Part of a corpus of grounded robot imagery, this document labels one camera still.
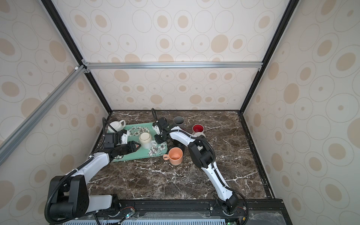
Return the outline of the large grey mug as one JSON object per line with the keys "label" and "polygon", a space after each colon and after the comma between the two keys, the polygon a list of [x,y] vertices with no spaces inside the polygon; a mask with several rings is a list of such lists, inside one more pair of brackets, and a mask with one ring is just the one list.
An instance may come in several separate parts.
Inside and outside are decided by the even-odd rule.
{"label": "large grey mug", "polygon": [[185,119],[181,116],[176,116],[173,119],[174,124],[176,124],[177,126],[184,128],[185,127]]}

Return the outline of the cream speckled mug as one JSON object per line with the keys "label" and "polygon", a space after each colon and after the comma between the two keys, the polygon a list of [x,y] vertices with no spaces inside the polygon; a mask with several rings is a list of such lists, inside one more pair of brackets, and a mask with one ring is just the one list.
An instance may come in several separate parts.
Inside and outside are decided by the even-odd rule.
{"label": "cream speckled mug", "polygon": [[139,136],[139,142],[144,149],[150,149],[152,147],[152,136],[150,133],[144,132]]}

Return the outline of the white ribbed mug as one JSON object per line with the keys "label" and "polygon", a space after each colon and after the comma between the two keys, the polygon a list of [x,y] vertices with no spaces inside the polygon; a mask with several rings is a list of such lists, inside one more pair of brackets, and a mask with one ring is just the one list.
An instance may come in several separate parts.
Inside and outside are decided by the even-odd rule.
{"label": "white ribbed mug", "polygon": [[125,120],[111,122],[110,126],[108,126],[108,133],[119,132],[123,130],[125,126],[126,126]]}

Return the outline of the cream and peach mug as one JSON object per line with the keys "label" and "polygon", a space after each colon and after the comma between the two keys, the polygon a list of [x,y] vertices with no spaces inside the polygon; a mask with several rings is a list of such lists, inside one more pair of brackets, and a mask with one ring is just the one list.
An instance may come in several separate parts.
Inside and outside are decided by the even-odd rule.
{"label": "cream and peach mug", "polygon": [[178,147],[171,148],[168,154],[163,155],[163,160],[169,160],[169,162],[177,166],[182,163],[183,160],[183,151]]}

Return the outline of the red mug black handle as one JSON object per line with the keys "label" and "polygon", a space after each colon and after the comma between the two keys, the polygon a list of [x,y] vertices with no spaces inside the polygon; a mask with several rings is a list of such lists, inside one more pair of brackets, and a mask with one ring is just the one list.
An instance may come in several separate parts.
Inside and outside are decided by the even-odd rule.
{"label": "red mug black handle", "polygon": [[192,127],[192,130],[193,130],[194,133],[204,132],[204,126],[201,125],[201,124],[195,124],[195,125]]}

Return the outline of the pink mug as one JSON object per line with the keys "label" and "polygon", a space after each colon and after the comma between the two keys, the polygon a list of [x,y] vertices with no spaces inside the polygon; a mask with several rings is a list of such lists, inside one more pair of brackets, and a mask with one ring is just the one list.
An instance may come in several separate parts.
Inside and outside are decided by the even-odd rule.
{"label": "pink mug", "polygon": [[192,135],[192,138],[196,140],[205,140],[206,136],[204,135],[203,132],[196,132]]}

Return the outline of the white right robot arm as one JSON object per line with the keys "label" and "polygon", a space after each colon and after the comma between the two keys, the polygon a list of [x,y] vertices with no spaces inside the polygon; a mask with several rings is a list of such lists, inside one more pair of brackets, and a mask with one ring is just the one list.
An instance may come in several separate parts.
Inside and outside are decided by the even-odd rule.
{"label": "white right robot arm", "polygon": [[153,128],[156,131],[154,137],[157,143],[173,140],[188,148],[195,166],[202,169],[213,184],[219,205],[225,214],[232,215],[237,209],[242,208],[245,215],[248,215],[245,197],[226,183],[216,164],[215,151],[205,136],[194,136],[174,123],[169,124],[164,117],[159,119],[155,117]]}

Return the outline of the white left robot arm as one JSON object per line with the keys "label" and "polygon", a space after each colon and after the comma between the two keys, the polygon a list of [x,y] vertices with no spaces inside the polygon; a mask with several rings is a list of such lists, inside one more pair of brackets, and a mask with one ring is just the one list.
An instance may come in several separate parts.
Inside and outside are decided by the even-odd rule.
{"label": "white left robot arm", "polygon": [[140,143],[128,140],[125,130],[104,134],[100,147],[84,163],[64,176],[51,179],[44,211],[46,221],[56,225],[100,211],[119,213],[121,204],[116,194],[91,197],[87,184],[116,157],[134,153],[140,148]]}

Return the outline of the green floral tray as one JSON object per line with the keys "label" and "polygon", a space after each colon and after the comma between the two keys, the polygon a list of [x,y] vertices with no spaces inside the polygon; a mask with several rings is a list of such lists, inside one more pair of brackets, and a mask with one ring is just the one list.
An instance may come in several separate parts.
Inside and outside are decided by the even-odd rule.
{"label": "green floral tray", "polygon": [[130,153],[125,156],[116,157],[113,162],[120,162],[120,161],[129,161],[135,159],[143,159],[143,158],[151,158],[151,157],[161,157],[168,151],[167,143],[158,144],[155,141],[154,136],[157,134],[156,131],[152,127],[152,122],[149,123],[140,123],[140,124],[131,124],[126,125],[125,130],[129,131],[128,141],[135,141],[140,143],[140,135],[142,133],[148,133],[151,138],[151,147],[144,148],[141,146],[139,150],[134,153]]}

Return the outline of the aluminium back rail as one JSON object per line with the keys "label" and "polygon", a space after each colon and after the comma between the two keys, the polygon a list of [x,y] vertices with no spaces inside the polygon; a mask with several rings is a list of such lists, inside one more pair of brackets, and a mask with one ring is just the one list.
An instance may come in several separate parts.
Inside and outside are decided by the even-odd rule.
{"label": "aluminium back rail", "polygon": [[261,61],[224,62],[137,62],[137,63],[90,63],[87,69],[191,69],[191,68],[261,68]]}

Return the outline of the aluminium rail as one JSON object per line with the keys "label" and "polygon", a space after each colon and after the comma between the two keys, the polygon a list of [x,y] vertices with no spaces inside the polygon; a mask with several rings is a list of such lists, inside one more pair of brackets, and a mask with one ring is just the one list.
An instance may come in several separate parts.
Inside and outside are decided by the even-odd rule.
{"label": "aluminium rail", "polygon": [[3,164],[12,152],[18,147],[25,137],[33,130],[39,121],[49,112],[56,102],[63,96],[73,82],[85,71],[84,65],[77,66],[52,93],[30,114],[24,122],[11,133],[1,145],[1,164]]}
{"label": "aluminium rail", "polygon": [[261,61],[224,62],[137,62],[137,63],[90,63],[87,69],[191,69],[191,68],[261,68]]}

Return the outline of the aluminium left rail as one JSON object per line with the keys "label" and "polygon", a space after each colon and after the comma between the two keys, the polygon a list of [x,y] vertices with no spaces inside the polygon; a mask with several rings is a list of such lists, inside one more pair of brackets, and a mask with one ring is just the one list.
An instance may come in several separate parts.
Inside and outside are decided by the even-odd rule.
{"label": "aluminium left rail", "polygon": [[25,137],[33,130],[39,121],[49,112],[56,102],[63,96],[73,82],[85,71],[84,65],[77,66],[52,93],[30,114],[24,122],[11,133],[1,145],[1,164],[3,164],[12,152],[18,147]]}

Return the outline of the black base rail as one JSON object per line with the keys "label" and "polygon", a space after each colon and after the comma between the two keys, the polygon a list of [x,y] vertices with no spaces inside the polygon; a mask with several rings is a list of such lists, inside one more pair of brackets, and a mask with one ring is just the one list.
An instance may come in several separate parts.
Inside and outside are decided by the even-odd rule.
{"label": "black base rail", "polygon": [[67,225],[290,225],[279,199],[241,200],[226,214],[218,200],[119,200],[118,209],[97,210]]}

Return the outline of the black corner frame post left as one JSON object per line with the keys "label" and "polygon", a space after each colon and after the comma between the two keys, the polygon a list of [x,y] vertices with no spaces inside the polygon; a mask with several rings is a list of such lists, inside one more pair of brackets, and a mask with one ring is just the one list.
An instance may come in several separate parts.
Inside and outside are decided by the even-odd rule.
{"label": "black corner frame post left", "polygon": [[59,31],[60,35],[62,36],[63,40],[65,41],[67,47],[71,51],[72,55],[75,57],[75,60],[80,66],[85,67],[85,76],[90,83],[92,89],[94,90],[96,96],[100,100],[102,106],[105,108],[108,114],[113,112],[112,108],[110,107],[108,101],[106,100],[103,92],[101,91],[96,79],[94,78],[93,74],[86,66],[86,60],[83,58],[79,48],[77,47],[72,35],[70,34],[69,30],[67,29],[61,15],[59,14],[58,10],[55,7],[53,1],[42,0],[40,1],[43,6],[45,7],[46,12],[49,14],[51,20],[53,21],[55,27]]}

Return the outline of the black corner frame post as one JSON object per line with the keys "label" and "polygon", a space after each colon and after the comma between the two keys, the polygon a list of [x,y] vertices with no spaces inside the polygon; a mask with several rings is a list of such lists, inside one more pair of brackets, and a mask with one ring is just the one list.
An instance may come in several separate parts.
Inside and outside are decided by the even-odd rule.
{"label": "black corner frame post", "polygon": [[75,60],[80,66],[85,67],[85,76],[90,83],[92,89],[94,90],[96,96],[100,100],[102,106],[105,108],[108,114],[113,112],[112,108],[110,107],[108,101],[106,100],[103,92],[101,91],[96,79],[94,78],[93,74],[86,66],[86,60],[83,58],[79,48],[77,47],[72,35],[70,34],[69,30],[67,29],[61,15],[59,14],[58,10],[55,7],[53,1],[42,0],[40,1],[43,6],[45,7],[46,12],[49,14],[51,20],[53,21],[55,27],[59,31],[60,35],[62,36],[63,40],[65,41],[67,47],[71,51],[72,55],[75,57]]}
{"label": "black corner frame post", "polygon": [[269,63],[270,63],[270,60],[291,20],[291,17],[294,13],[294,11],[296,10],[297,6],[299,4],[299,0],[290,0],[287,7],[286,7],[286,10],[283,14],[283,16],[281,17],[281,20],[278,24],[278,27],[275,31],[275,34],[270,42],[270,45],[266,51],[266,54],[262,60],[262,67],[260,68],[260,70],[257,72],[251,86],[250,86],[250,89],[248,90],[247,92],[247,95],[245,97],[245,100],[239,110],[239,113],[240,115],[243,115],[251,98],[253,97],[254,93],[255,93],[255,90],[257,89],[257,86],[258,84],[260,83],[260,80],[266,70],[266,68],[268,67]]}

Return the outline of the black corner frame post right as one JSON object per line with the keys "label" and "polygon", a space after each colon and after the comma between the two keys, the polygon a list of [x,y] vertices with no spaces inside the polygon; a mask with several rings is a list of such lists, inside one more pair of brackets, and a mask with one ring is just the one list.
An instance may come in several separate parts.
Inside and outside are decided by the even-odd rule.
{"label": "black corner frame post right", "polygon": [[257,72],[251,86],[250,86],[250,89],[248,90],[247,92],[247,95],[245,97],[245,100],[239,110],[239,113],[240,115],[243,115],[251,98],[253,97],[254,93],[255,93],[255,90],[257,89],[257,86],[258,84],[260,83],[260,80],[266,70],[266,68],[268,67],[269,63],[270,63],[270,60],[291,20],[291,17],[294,13],[294,11],[296,10],[297,6],[299,4],[299,0],[290,0],[287,7],[286,7],[286,10],[283,14],[283,16],[281,17],[281,20],[278,24],[278,27],[275,31],[275,34],[270,42],[270,45],[266,51],[266,54],[262,60],[262,67],[260,68],[260,70]]}

